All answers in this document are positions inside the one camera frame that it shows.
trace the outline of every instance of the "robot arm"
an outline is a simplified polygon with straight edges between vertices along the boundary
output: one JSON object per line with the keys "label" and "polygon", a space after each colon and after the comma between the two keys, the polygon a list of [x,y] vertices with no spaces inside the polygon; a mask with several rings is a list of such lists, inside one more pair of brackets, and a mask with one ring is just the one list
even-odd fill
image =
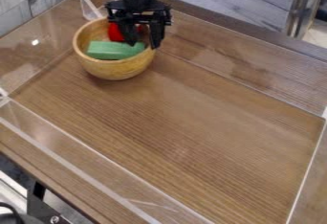
{"label": "robot arm", "polygon": [[149,26],[152,49],[160,47],[164,28],[171,26],[170,6],[158,0],[120,0],[105,4],[108,21],[119,26],[125,41],[133,46],[137,41],[136,24]]}

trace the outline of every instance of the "wooden bowl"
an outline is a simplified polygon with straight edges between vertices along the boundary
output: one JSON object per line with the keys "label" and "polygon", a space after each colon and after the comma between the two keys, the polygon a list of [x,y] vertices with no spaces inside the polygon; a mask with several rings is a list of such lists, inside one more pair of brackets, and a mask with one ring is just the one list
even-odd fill
{"label": "wooden bowl", "polygon": [[141,37],[143,42],[147,44],[147,49],[140,54],[120,60],[99,60],[89,57],[85,52],[91,41],[108,41],[107,29],[107,18],[101,18],[91,21],[77,30],[73,40],[77,60],[85,71],[97,78],[108,80],[132,78],[147,69],[155,57],[156,52],[151,49],[148,43],[148,30]]}

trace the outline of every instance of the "red object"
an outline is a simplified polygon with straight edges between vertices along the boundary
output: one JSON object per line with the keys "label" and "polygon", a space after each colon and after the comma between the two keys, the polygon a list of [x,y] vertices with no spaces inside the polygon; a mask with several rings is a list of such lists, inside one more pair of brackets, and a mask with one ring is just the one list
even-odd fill
{"label": "red object", "polygon": [[[143,31],[143,26],[139,25],[137,26],[137,32],[141,33],[141,31]],[[124,42],[125,41],[125,38],[120,33],[119,26],[116,23],[111,23],[108,25],[108,38],[111,41],[116,41],[116,42]]]}

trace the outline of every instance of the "sponge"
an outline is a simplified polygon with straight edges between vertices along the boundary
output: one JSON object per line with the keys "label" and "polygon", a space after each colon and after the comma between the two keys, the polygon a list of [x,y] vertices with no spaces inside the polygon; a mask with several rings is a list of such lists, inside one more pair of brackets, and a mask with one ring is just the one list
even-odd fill
{"label": "sponge", "polygon": [[127,43],[91,41],[87,55],[95,59],[115,60],[129,58],[145,49],[141,42],[136,42],[133,46]]}

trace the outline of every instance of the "bowl rim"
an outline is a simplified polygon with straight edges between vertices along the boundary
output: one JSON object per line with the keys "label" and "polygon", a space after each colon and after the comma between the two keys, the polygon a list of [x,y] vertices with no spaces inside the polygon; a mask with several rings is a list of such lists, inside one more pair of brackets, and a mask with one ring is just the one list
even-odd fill
{"label": "bowl rim", "polygon": [[144,50],[141,53],[139,53],[137,55],[135,55],[135,56],[132,56],[132,57],[128,57],[128,58],[125,58],[125,59],[119,59],[119,60],[101,60],[101,59],[95,59],[95,58],[89,57],[87,54],[84,54],[84,53],[81,52],[80,48],[77,47],[76,40],[77,40],[77,38],[79,38],[81,32],[84,31],[85,28],[89,27],[89,25],[95,24],[95,23],[99,22],[99,21],[104,21],[104,20],[107,20],[107,17],[101,17],[101,18],[99,18],[99,19],[96,19],[96,20],[89,21],[88,23],[85,23],[85,24],[77,29],[77,31],[76,31],[76,33],[75,33],[75,38],[73,38],[73,48],[75,48],[75,52],[77,53],[77,55],[79,55],[80,57],[83,57],[84,59],[87,59],[87,60],[89,60],[89,61],[92,61],[92,62],[96,62],[96,63],[117,64],[117,63],[124,63],[124,62],[128,62],[128,61],[135,60],[135,58],[139,57],[139,56],[141,56],[141,55],[144,55],[145,52],[155,52],[155,50],[152,50],[152,49],[151,49],[151,46],[148,45],[148,47],[145,48],[145,50]]}

